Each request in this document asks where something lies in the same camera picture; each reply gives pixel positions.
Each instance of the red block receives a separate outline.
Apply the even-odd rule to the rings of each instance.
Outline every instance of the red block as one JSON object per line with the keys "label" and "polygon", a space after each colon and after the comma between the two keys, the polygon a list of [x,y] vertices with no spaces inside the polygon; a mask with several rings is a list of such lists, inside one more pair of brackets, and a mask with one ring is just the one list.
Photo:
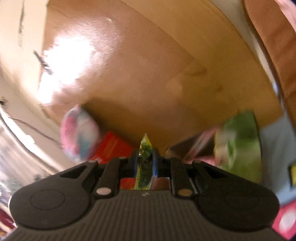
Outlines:
{"label": "red block", "polygon": [[100,164],[106,164],[115,157],[129,157],[132,151],[132,146],[109,131],[102,140],[96,153],[90,159],[97,160]]}

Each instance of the light blue surface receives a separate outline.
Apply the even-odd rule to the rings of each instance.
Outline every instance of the light blue surface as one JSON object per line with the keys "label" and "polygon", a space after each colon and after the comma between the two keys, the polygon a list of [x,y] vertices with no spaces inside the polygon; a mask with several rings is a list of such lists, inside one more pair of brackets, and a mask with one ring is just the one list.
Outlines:
{"label": "light blue surface", "polygon": [[289,166],[296,162],[296,136],[284,114],[275,123],[260,130],[263,158],[262,184],[272,190],[281,205],[296,199],[296,187],[291,187]]}

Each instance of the brown cardboard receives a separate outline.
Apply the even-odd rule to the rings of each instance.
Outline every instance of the brown cardboard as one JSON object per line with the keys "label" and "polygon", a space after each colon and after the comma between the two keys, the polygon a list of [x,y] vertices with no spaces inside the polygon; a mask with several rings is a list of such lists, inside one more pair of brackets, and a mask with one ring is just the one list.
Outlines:
{"label": "brown cardboard", "polygon": [[[85,104],[100,125],[136,147],[148,133],[164,154],[170,144],[240,110],[254,109],[260,126],[282,115],[259,62],[209,1],[186,0],[191,12],[172,1],[166,7],[150,0],[128,4],[137,6],[118,0],[49,1],[44,43],[49,66],[72,51],[80,53],[75,46],[68,54],[54,52],[61,38],[82,36],[93,47],[79,77],[62,83],[45,105],[51,118],[60,122],[74,104]],[[152,19],[148,9],[162,21]],[[71,75],[66,65],[62,61],[56,72]]]}

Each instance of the yellow object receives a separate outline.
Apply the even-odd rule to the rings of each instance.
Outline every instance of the yellow object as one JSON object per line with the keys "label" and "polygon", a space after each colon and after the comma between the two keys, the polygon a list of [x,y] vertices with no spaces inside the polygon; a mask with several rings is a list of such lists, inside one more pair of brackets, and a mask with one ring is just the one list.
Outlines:
{"label": "yellow object", "polygon": [[296,164],[291,166],[290,174],[291,174],[292,186],[295,186],[296,185]]}

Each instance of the white wall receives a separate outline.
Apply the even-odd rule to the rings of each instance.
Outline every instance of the white wall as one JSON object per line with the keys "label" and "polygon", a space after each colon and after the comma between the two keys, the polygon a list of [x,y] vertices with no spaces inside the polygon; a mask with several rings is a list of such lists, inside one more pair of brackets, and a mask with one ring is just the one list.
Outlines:
{"label": "white wall", "polygon": [[[5,110],[12,118],[25,121],[42,131],[44,134],[58,141],[60,140],[59,133],[56,133],[52,129],[52,127],[46,125],[38,115],[35,115],[27,107],[17,91],[15,91],[12,86],[6,80],[4,80],[2,76],[0,76],[0,96],[4,96],[8,100],[8,104]],[[16,122],[16,124],[27,135],[30,135],[34,139],[35,143],[49,156],[49,158],[51,158],[53,162],[55,162],[55,167],[59,171],[74,166],[74,163],[69,160],[63,153],[63,151],[51,140],[43,137],[42,135],[38,134],[36,131],[32,130],[22,123]]]}

